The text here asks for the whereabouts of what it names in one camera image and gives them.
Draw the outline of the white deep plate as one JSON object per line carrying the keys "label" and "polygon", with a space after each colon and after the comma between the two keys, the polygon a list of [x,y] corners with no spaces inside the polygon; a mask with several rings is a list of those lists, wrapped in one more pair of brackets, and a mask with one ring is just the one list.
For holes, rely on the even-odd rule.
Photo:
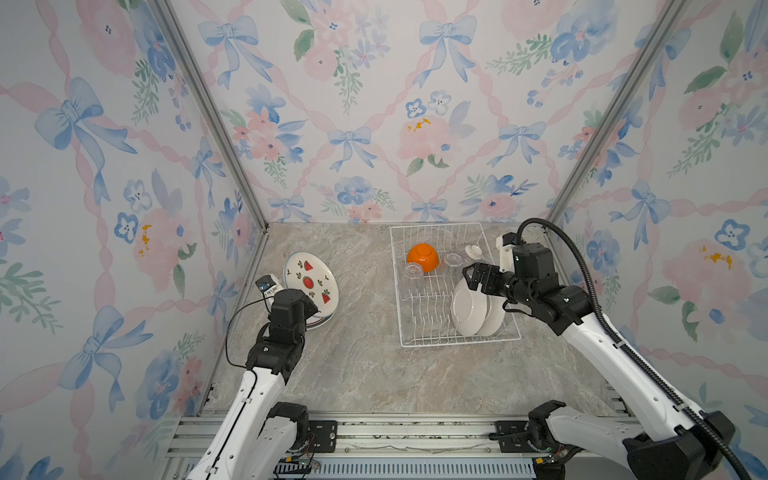
{"label": "white deep plate", "polygon": [[484,336],[488,315],[488,297],[470,290],[465,280],[457,282],[451,300],[453,325],[460,336]]}

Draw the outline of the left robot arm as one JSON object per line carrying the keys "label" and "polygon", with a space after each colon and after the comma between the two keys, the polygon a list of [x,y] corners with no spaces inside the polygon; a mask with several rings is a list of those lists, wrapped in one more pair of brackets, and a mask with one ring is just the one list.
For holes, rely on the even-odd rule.
{"label": "left robot arm", "polygon": [[307,441],[304,405],[279,400],[306,344],[306,320],[317,312],[304,292],[272,297],[268,323],[248,354],[237,396],[189,479],[269,479],[282,458]]}

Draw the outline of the white plate green red rim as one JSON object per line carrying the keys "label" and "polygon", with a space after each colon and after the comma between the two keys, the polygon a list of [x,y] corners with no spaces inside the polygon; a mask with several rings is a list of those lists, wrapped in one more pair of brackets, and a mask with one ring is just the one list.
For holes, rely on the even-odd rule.
{"label": "white plate green red rim", "polygon": [[333,316],[334,312],[317,313],[306,320],[306,328],[308,330],[319,328],[320,326],[326,324]]}

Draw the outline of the white plate strawberry pattern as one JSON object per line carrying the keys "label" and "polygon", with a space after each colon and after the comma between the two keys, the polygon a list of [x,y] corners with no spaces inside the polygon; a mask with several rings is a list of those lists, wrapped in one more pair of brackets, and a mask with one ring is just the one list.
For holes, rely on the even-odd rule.
{"label": "white plate strawberry pattern", "polygon": [[283,269],[283,285],[302,290],[318,307],[317,313],[335,314],[339,307],[340,290],[332,271],[311,253],[297,252],[287,259]]}

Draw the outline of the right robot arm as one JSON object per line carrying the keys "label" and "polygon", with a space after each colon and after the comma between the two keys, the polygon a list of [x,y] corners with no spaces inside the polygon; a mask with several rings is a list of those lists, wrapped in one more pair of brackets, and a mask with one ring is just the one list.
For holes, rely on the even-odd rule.
{"label": "right robot arm", "polygon": [[587,415],[551,400],[528,414],[527,439],[540,451],[588,451],[638,479],[703,479],[722,461],[736,428],[719,411],[705,412],[666,381],[613,327],[596,300],[578,285],[563,285],[552,252],[538,243],[506,246],[506,269],[476,262],[463,269],[472,291],[523,306],[579,351],[619,393],[635,424]]}

